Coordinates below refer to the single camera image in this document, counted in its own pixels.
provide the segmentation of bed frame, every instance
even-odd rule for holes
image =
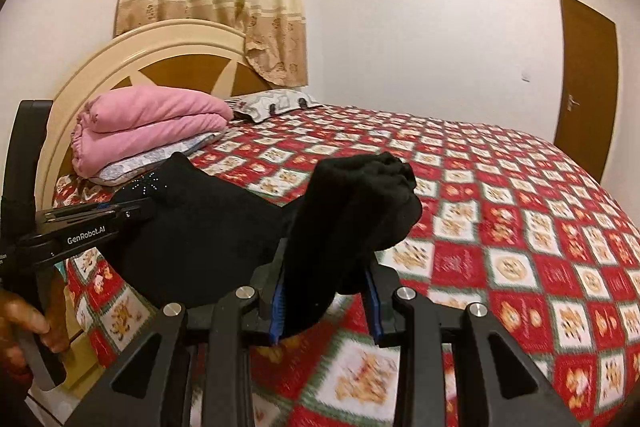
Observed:
[[[36,176],[36,206],[52,206],[56,182],[73,172],[70,149],[76,115],[96,95],[127,86],[185,87],[220,98],[271,89],[244,58],[244,34],[218,23],[176,19],[141,26],[110,41],[66,77],[47,125]],[[76,321],[68,291],[66,325],[72,340],[63,354],[68,391],[82,398],[104,371]]]

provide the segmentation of pink blanket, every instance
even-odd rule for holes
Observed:
[[[118,132],[95,132],[79,122],[71,149],[74,169],[82,178],[91,178],[110,163],[174,143],[203,132],[219,132],[226,120],[219,114],[194,114],[150,123]]]
[[[78,114],[78,123],[94,132],[116,132],[178,116],[207,113],[218,114],[226,121],[233,118],[224,100],[205,92],[132,86],[110,90],[87,102]]]

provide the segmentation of red and white checkered bedspread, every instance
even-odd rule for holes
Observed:
[[[605,425],[640,375],[640,233],[552,145],[485,124],[318,107],[234,123],[191,161],[285,203],[322,158],[385,150],[411,163],[424,211],[382,263],[434,302],[487,303],[577,419]],[[55,204],[112,192],[65,176]],[[78,320],[108,365],[154,311],[95,249],[66,265]],[[310,331],[252,353],[257,425],[389,425],[398,359],[372,345],[360,298],[337,296]],[[450,353],[446,372],[452,424]]]

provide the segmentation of finger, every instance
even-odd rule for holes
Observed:
[[[0,359],[7,362],[12,369],[23,369],[27,362],[20,346],[15,343],[11,329],[11,324],[0,318]]]
[[[8,362],[14,372],[15,370],[24,369],[27,367],[27,361],[24,358],[24,354],[20,349],[20,346],[12,346],[5,349],[2,353],[2,357]]]
[[[49,347],[53,353],[61,353],[69,348],[69,338],[65,330],[51,329],[49,333],[40,336],[42,343]]]
[[[36,308],[15,293],[0,289],[0,317],[33,333],[47,333],[49,323]]]
[[[62,312],[62,314],[65,313],[65,287],[65,280],[62,279],[62,275],[60,275],[60,272],[58,270],[55,270],[54,275],[51,279],[51,286],[49,287],[49,307],[47,309],[47,313],[45,313],[45,316],[47,316],[47,318],[50,311],[58,311]]]

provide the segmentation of headboard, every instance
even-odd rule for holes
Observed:
[[[36,206],[49,208],[71,174],[71,132],[87,100],[110,89],[156,84],[229,98],[271,89],[244,58],[244,34],[203,20],[161,21],[127,32],[89,57],[54,98],[36,177]]]

